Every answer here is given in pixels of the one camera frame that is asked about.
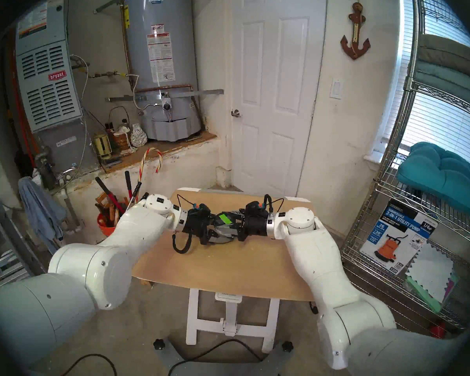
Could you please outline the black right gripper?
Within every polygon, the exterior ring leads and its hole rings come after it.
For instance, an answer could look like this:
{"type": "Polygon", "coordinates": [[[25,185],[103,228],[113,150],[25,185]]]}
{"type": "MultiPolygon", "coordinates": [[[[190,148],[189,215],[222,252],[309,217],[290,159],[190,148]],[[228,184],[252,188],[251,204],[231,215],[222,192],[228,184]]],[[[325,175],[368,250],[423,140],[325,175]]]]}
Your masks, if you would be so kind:
{"type": "Polygon", "coordinates": [[[226,240],[229,243],[235,240],[245,241],[248,236],[267,236],[268,216],[244,215],[240,211],[227,211],[226,216],[230,219],[242,219],[238,231],[224,231],[226,240]]]}

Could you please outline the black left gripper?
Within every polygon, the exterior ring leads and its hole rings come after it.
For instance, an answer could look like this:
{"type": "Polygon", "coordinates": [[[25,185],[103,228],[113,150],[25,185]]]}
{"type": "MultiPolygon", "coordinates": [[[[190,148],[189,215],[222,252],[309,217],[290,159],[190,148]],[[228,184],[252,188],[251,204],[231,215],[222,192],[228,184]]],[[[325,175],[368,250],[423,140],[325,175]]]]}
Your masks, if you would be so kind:
{"type": "Polygon", "coordinates": [[[196,236],[201,245],[225,244],[230,242],[230,237],[209,230],[208,226],[216,226],[216,218],[210,211],[188,211],[183,233],[188,234],[185,246],[191,246],[192,237],[196,236]]]}

